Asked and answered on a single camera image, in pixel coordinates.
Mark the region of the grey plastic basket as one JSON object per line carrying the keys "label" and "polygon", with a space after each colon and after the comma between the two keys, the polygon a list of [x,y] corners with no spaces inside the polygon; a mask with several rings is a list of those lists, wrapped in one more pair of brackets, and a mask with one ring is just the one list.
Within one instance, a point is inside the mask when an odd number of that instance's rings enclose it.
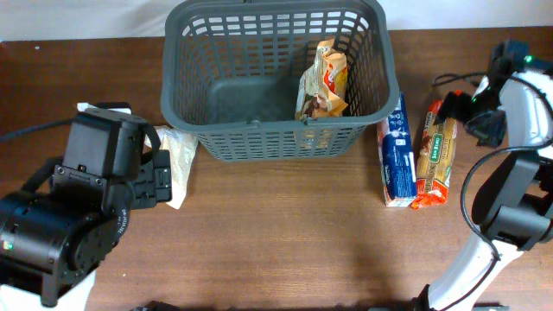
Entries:
{"label": "grey plastic basket", "polygon": [[[319,42],[346,56],[341,117],[297,120]],[[165,22],[161,110],[226,162],[338,156],[400,97],[385,12],[372,0],[186,1]]]}

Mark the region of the orange snack bag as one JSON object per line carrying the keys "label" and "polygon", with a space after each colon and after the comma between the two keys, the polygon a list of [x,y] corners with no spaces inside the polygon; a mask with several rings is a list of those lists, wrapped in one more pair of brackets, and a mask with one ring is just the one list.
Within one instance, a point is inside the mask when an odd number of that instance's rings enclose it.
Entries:
{"label": "orange snack bag", "polygon": [[320,41],[314,62],[301,76],[295,119],[342,117],[348,107],[346,55],[334,49],[334,39]]}

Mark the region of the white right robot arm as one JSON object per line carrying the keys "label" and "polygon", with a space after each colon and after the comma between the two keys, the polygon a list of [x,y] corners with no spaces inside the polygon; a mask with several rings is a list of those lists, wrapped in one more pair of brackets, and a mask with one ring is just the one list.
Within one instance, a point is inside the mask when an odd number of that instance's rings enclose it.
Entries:
{"label": "white right robot arm", "polygon": [[552,64],[528,44],[507,40],[491,52],[474,95],[449,93],[431,118],[458,121],[492,152],[468,171],[462,190],[495,156],[504,161],[460,208],[472,233],[448,270],[411,301],[412,310],[474,310],[498,273],[552,239]]}

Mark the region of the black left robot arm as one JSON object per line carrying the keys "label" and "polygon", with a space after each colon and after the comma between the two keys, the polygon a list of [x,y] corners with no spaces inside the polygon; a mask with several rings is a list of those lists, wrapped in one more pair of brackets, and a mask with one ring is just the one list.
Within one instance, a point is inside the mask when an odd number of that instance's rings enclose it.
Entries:
{"label": "black left robot arm", "polygon": [[1,200],[7,309],[84,309],[131,211],[172,199],[170,153],[148,121],[92,108],[69,123],[64,155]]}

